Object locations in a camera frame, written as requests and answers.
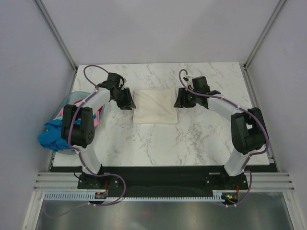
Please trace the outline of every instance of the gray wall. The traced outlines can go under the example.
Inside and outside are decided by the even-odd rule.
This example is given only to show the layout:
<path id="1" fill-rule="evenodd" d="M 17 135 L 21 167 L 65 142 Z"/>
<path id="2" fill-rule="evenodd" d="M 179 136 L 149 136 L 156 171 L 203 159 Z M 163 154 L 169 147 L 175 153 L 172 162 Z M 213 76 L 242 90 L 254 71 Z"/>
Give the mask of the gray wall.
<path id="1" fill-rule="evenodd" d="M 290 0 L 249 68 L 274 154 L 307 216 L 307 1 Z"/>
<path id="2" fill-rule="evenodd" d="M 0 7 L 0 229 L 20 229 L 48 151 L 37 136 L 73 72 L 32 0 Z"/>
<path id="3" fill-rule="evenodd" d="M 278 0 L 43 0 L 80 64 L 245 62 Z"/>

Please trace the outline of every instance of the black mounting bracket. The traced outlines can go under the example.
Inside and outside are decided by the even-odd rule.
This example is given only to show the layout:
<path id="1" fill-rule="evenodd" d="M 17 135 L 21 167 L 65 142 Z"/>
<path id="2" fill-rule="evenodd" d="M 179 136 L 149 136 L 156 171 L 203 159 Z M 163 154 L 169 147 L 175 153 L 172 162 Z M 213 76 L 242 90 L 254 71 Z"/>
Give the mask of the black mounting bracket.
<path id="1" fill-rule="evenodd" d="M 225 170 L 221 173 L 206 173 L 204 176 L 206 187 L 211 190 L 240 190 L 248 189 L 248 183 L 244 173 L 238 176 L 229 176 Z"/>
<path id="2" fill-rule="evenodd" d="M 205 76 L 193 78 L 192 83 L 194 92 L 207 95 L 220 94 L 220 92 L 216 90 L 210 91 L 210 86 L 208 85 Z M 185 88 L 179 88 L 178 97 L 174 104 L 175 108 L 193 108 L 196 104 L 199 104 L 208 109 L 208 98 L 194 95 L 187 91 Z"/>
<path id="3" fill-rule="evenodd" d="M 129 88 L 123 89 L 125 79 L 117 73 L 109 73 L 107 80 L 98 84 L 98 87 L 110 90 L 111 100 L 116 101 L 122 110 L 136 109 Z"/>
<path id="4" fill-rule="evenodd" d="M 69 129 L 76 110 L 77 106 L 71 104 L 67 104 L 63 109 L 61 137 L 66 141 L 68 141 Z M 87 145 L 92 143 L 95 135 L 92 108 L 80 108 L 76 121 L 79 118 L 81 119 L 80 124 L 74 124 L 72 128 L 71 145 L 78 145 L 86 148 Z"/>
<path id="5" fill-rule="evenodd" d="M 123 189 L 122 181 L 114 176 L 97 177 L 82 172 L 79 177 L 78 189 L 107 189 L 108 192 Z"/>

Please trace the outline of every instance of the metal floor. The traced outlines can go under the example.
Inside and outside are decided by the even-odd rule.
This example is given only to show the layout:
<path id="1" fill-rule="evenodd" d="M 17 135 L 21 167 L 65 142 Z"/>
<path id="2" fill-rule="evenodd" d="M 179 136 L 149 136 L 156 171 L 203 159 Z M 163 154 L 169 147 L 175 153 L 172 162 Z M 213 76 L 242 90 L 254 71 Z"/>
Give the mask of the metal floor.
<path id="1" fill-rule="evenodd" d="M 44 201 L 58 215 L 82 202 Z M 292 230 L 282 194 L 249 194 L 238 207 L 214 203 L 121 202 L 82 207 L 58 218 L 41 214 L 37 230 Z"/>

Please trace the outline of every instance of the folded cloth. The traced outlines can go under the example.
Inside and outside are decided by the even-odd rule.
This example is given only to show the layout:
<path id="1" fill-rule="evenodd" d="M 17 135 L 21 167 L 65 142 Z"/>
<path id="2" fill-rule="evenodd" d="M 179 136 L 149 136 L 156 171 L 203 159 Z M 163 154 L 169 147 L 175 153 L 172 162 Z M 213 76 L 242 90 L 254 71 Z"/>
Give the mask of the folded cloth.
<path id="1" fill-rule="evenodd" d="M 136 109 L 134 124 L 176 124 L 177 110 L 174 108 L 176 92 L 170 90 L 138 90 L 134 92 Z"/>
<path id="2" fill-rule="evenodd" d="M 45 127 L 47 131 L 38 136 L 38 141 L 44 148 L 55 152 L 70 149 L 67 141 L 61 137 L 62 120 L 51 120 L 45 123 Z"/>

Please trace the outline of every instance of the white towel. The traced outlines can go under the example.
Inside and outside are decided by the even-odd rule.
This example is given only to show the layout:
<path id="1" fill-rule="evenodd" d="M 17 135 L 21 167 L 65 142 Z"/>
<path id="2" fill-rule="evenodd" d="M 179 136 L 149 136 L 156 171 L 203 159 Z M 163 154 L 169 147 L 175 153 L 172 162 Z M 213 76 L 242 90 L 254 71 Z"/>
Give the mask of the white towel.
<path id="1" fill-rule="evenodd" d="M 170 90 L 138 90 L 134 92 L 136 109 L 133 114 L 134 124 L 167 124 L 178 122 L 174 108 L 176 92 Z"/>

